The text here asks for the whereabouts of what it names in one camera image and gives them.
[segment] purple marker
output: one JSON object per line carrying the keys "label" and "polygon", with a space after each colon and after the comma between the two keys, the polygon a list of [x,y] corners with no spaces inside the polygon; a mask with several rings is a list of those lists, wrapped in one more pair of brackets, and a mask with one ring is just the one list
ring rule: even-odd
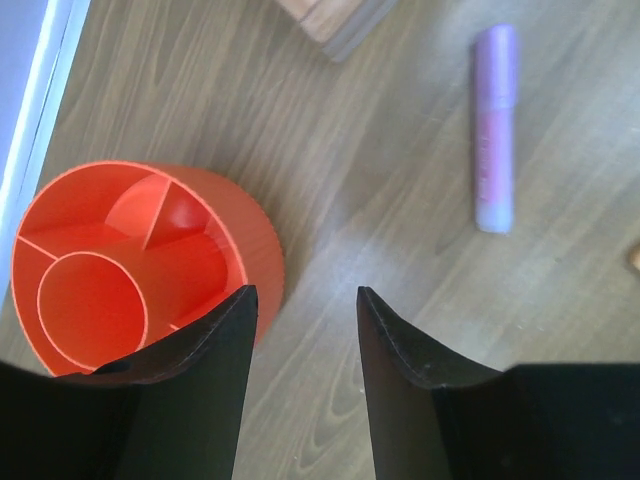
{"label": "purple marker", "polygon": [[508,233],[513,224],[513,111],[518,47],[511,25],[478,36],[476,61],[476,224]]}

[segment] highlighter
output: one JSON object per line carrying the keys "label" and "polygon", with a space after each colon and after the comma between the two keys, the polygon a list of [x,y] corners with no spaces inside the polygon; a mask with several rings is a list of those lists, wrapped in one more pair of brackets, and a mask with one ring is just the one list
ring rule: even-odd
{"label": "highlighter", "polygon": [[513,117],[518,46],[511,25],[482,32],[475,46],[476,224],[489,233],[513,225]]}

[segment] tabletop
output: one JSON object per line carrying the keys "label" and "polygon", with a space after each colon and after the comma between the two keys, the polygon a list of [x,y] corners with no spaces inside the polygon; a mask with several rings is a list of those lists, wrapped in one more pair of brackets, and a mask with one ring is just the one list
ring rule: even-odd
{"label": "tabletop", "polygon": [[[516,219],[473,222],[470,47],[521,42]],[[400,0],[334,64],[264,0],[93,2],[42,182],[91,160],[237,182],[285,252],[237,479],[373,479],[356,288],[495,368],[639,361],[640,3]],[[2,358],[42,371],[7,301]]]}

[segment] orange pen holder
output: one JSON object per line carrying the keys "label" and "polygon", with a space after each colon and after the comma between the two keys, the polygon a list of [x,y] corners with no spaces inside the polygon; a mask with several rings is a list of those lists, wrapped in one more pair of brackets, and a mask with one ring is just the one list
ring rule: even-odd
{"label": "orange pen holder", "polygon": [[36,196],[13,251],[20,323],[53,375],[144,348],[247,284],[260,298],[259,341],[284,289],[275,231],[240,187],[183,166],[70,170]]}

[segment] round inner compartment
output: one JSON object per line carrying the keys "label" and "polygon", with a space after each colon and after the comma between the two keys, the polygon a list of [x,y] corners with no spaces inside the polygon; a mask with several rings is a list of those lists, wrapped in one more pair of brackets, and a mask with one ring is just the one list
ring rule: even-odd
{"label": "round inner compartment", "polygon": [[95,369],[135,352],[145,334],[145,309],[131,278],[89,253],[57,260],[38,294],[42,327],[68,360]]}

